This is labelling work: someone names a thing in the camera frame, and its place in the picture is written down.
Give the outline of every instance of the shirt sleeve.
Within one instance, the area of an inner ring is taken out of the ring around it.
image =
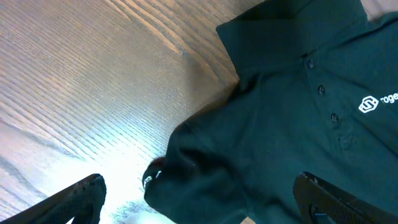
[[[170,137],[166,157],[143,176],[146,202],[175,223],[241,223],[246,202],[233,172],[187,124]]]

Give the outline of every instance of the polo shirt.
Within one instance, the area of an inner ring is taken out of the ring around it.
[[[146,202],[175,223],[300,223],[307,171],[398,215],[398,13],[270,0],[216,30],[240,81],[172,133]]]

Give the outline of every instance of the wooden table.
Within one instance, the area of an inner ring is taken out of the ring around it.
[[[142,173],[237,83],[215,27],[259,2],[1,1],[0,221],[92,173],[108,187],[102,223],[154,212]],[[363,3],[369,18],[398,9]]]

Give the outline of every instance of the shirt collar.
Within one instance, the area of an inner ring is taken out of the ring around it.
[[[364,20],[360,0],[268,0],[216,30],[240,75],[295,60]]]

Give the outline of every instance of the printed logo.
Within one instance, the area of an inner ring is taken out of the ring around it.
[[[373,96],[367,96],[363,98],[361,105],[359,106],[359,110],[363,113],[367,113],[370,111],[374,111],[379,104],[379,101]]]

